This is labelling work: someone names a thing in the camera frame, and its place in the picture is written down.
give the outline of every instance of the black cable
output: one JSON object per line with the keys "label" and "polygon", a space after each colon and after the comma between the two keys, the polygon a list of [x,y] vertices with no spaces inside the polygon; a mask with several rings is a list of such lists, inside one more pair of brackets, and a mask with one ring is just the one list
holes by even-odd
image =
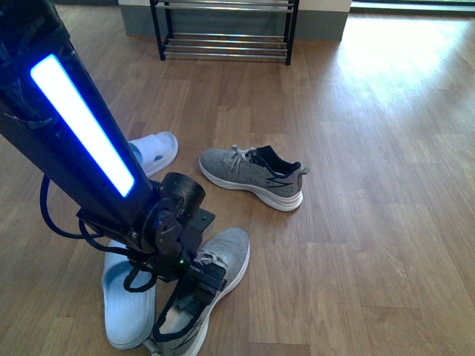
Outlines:
{"label": "black cable", "polygon": [[82,220],[79,221],[79,230],[82,233],[81,236],[88,242],[88,244],[99,251],[111,252],[113,254],[121,254],[137,262],[145,262],[150,257],[149,255],[144,254],[143,252],[129,249],[129,248],[107,247],[107,246],[101,245],[94,239],[93,235],[89,234],[89,231],[87,230],[86,225],[84,224]]}
{"label": "black cable", "polygon": [[48,211],[48,188],[50,187],[50,178],[43,176],[42,187],[39,191],[39,208],[41,209],[43,220],[45,221],[48,228],[56,232],[58,235],[67,237],[68,239],[83,239],[84,237],[81,234],[72,234],[60,229],[51,219],[50,213]]}

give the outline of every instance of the slide sandal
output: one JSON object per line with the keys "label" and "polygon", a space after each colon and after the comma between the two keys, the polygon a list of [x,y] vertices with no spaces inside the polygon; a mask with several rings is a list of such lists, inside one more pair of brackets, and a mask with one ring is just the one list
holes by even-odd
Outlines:
{"label": "slide sandal", "polygon": [[177,138],[168,131],[134,139],[128,144],[147,177],[169,165],[178,152]]}
{"label": "slide sandal", "polygon": [[[122,247],[111,240],[109,247]],[[151,333],[155,318],[155,287],[143,293],[124,289],[124,279],[132,267],[126,256],[105,254],[102,290],[104,291],[105,333],[116,349],[132,349],[143,343]],[[140,271],[132,283],[138,288],[150,280],[150,273]]]}

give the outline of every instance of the wall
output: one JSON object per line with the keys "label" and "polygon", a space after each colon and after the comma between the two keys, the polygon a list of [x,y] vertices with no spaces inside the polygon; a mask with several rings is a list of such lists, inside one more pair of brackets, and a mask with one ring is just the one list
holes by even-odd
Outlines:
{"label": "wall", "polygon": [[[154,34],[149,0],[119,0],[125,30],[128,34]],[[328,39],[340,41],[350,11],[351,0],[301,0],[295,38]],[[280,33],[282,14],[236,14],[236,12],[207,12],[180,10],[175,12],[174,23],[183,32],[229,32],[272,35]],[[159,11],[159,23],[165,16]]]}

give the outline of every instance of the shoe rack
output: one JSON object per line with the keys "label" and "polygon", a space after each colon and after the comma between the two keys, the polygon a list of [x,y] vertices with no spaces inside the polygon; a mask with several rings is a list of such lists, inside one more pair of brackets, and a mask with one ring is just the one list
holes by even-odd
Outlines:
{"label": "shoe rack", "polygon": [[[290,65],[297,23],[299,0],[150,0],[160,59],[235,59],[260,62],[281,62]],[[167,34],[162,37],[157,11],[164,10]],[[173,17],[176,11],[226,11],[255,14],[283,13],[277,24],[284,29],[282,36],[239,33],[186,33],[175,32]]]}

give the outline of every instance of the sneaker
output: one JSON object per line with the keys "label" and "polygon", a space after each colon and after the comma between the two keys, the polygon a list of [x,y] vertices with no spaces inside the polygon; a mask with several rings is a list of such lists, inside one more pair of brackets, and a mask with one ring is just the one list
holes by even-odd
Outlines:
{"label": "sneaker", "polygon": [[198,251],[194,261],[203,269],[217,268],[225,273],[226,287],[203,309],[203,304],[190,294],[196,288],[190,286],[189,280],[181,279],[154,326],[154,349],[150,348],[150,340],[145,344],[153,355],[195,356],[200,351],[208,331],[209,315],[216,303],[243,279],[249,251],[249,238],[239,228],[228,228]]}
{"label": "sneaker", "polygon": [[250,191],[268,206],[280,211],[292,211],[302,203],[300,162],[282,160],[270,146],[233,151],[211,148],[200,157],[203,174],[215,185],[225,189]]}

